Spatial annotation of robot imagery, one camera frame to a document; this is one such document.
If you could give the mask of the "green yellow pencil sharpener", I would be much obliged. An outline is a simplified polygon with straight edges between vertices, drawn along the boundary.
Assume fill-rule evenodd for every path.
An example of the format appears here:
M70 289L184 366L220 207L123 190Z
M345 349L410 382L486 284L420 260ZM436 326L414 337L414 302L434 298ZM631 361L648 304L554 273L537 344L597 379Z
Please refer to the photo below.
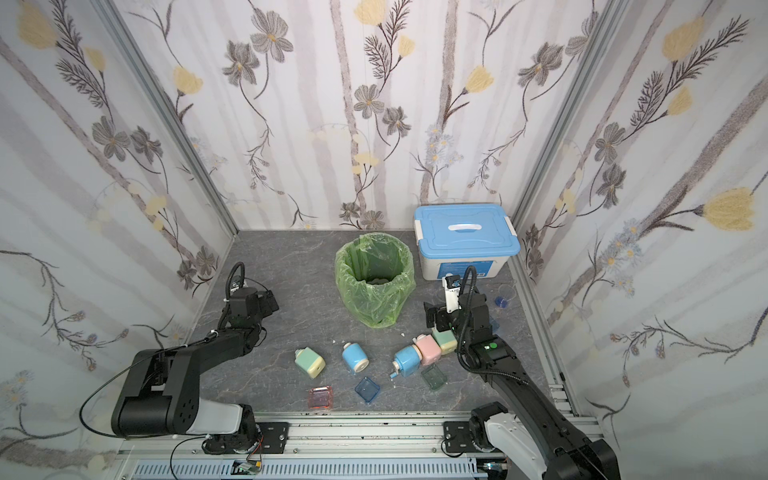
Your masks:
M457 349L458 341L452 330L439 331L432 329L432 337L440 348L441 355L446 356Z

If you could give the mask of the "pink pencil sharpener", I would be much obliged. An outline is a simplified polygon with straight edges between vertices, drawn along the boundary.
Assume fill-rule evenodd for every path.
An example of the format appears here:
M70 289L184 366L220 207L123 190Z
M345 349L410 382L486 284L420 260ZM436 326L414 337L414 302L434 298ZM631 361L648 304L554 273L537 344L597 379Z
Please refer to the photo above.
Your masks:
M431 334L421 334L413 340L413 343L419 352L422 366L432 365L442 356L442 349Z

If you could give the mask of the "blue sharpener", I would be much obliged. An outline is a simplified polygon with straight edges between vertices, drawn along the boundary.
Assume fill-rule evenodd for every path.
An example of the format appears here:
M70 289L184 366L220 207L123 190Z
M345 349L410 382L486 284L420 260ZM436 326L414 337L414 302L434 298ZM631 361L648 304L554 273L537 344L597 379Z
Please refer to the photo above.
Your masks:
M355 374L364 371L370 364L367 354L358 343L346 343L343 346L342 358Z
M393 371L391 379L396 377L408 377L417 372L421 366L422 355L416 345L404 347L395 353L392 360Z

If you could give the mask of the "clear green shavings tray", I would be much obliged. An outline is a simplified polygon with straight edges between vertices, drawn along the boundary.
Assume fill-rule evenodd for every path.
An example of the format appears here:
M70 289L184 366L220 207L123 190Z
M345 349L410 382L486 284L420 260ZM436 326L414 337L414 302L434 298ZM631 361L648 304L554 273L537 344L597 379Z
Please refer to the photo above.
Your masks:
M447 384L447 376L437 364L425 367L420 374L430 391L438 391Z

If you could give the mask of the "clear pink shavings tray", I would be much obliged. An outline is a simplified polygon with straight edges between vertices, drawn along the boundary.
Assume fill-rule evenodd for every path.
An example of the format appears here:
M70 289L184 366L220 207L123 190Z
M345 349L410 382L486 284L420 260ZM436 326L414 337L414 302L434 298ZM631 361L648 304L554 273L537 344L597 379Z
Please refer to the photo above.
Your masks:
M333 389L331 386L314 387L309 390L308 407L312 410L327 410L333 407Z

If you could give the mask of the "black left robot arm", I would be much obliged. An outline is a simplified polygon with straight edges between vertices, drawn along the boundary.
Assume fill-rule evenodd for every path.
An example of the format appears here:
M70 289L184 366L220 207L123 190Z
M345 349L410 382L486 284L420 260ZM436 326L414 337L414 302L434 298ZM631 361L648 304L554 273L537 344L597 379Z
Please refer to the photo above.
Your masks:
M114 405L110 430L100 431L78 416L92 434L115 439L196 437L209 455L246 454L263 433L246 404L200 397L200 378L209 370L250 354L266 336L263 319L279 310L271 290L246 284L246 269L236 263L225 285L224 307L216 327L204 338L172 348L138 352L120 373L125 381Z

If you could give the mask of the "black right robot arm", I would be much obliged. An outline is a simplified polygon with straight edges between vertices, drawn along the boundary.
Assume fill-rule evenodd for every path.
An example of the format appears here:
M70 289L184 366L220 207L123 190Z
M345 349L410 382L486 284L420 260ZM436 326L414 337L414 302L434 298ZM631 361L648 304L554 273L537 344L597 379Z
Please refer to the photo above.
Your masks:
M492 331L487 297L473 266L442 279L445 301L424 305L427 326L457 340L459 365L502 398L471 412L470 438L498 450L529 479L619 479L617 455L565 417L530 380L517 353Z

